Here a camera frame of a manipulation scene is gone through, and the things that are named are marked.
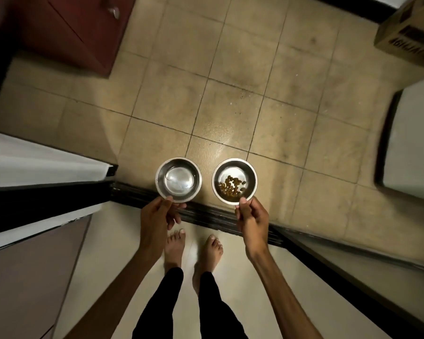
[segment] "cardboard box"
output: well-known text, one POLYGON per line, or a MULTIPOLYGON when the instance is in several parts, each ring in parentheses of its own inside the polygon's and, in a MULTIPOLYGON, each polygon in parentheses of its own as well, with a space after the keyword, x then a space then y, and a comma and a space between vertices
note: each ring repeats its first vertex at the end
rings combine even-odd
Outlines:
POLYGON ((375 36, 378 49, 424 66, 424 0, 407 0, 375 36))

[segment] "hand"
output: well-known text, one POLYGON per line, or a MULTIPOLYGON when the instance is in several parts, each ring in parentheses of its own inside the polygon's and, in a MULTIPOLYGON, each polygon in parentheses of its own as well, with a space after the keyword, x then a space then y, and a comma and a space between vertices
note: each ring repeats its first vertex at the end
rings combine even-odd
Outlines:
POLYGON ((185 208, 185 203, 173 203, 173 197, 165 200, 159 196, 141 209, 140 247, 147 259, 156 262, 162 255, 168 231, 175 222, 181 223, 179 208, 185 208))
POLYGON ((258 255, 269 251, 269 214, 257 198, 247 201, 240 198, 236 206, 237 226, 243 233, 246 255, 253 261, 258 255))

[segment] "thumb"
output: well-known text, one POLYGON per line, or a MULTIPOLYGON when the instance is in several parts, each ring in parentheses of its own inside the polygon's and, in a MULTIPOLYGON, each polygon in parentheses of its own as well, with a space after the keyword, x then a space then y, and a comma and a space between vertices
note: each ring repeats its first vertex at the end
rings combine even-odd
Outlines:
POLYGON ((239 210, 240 210, 240 213, 242 214, 244 221, 253 217, 253 215, 251 214, 251 207, 249 206, 246 198, 240 198, 239 210))
POLYGON ((171 204, 173 203, 173 197, 168 196, 166 199, 162 201, 162 204, 160 205, 160 208, 158 209, 157 213, 161 216, 166 216, 168 211, 170 210, 171 204))

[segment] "bare foot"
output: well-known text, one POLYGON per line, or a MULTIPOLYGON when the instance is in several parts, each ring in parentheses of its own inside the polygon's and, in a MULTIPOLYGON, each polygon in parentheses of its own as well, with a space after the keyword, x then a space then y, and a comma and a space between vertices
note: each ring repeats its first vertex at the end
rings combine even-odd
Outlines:
POLYGON ((206 271, 213 272, 222 255, 223 245, 215 236, 210 235, 203 246, 193 274, 193 289, 195 289, 197 295, 199 295, 201 275, 206 271))
POLYGON ((180 268, 182 263, 182 253, 185 247, 185 230, 171 234, 165 245, 165 274, 171 268, 180 268))

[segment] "stainless steel bowl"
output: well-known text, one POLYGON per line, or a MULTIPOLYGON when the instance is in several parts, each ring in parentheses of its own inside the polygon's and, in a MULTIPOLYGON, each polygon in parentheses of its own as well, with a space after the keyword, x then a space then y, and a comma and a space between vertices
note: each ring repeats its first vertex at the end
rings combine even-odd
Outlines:
POLYGON ((221 162, 212 174, 212 189, 216 197, 228 205, 238 205, 241 197, 247 200, 251 199, 258 187, 258 175, 256 171, 246 160, 240 158, 230 158, 221 162), (220 183, 224 183, 228 176, 238 178, 240 181, 246 181, 246 184, 239 185, 245 190, 240 196, 227 196, 220 189, 220 183))
POLYGON ((198 194, 203 178, 198 166, 190 159, 168 159, 155 174, 155 186, 159 194, 172 196, 175 203, 187 202, 198 194))

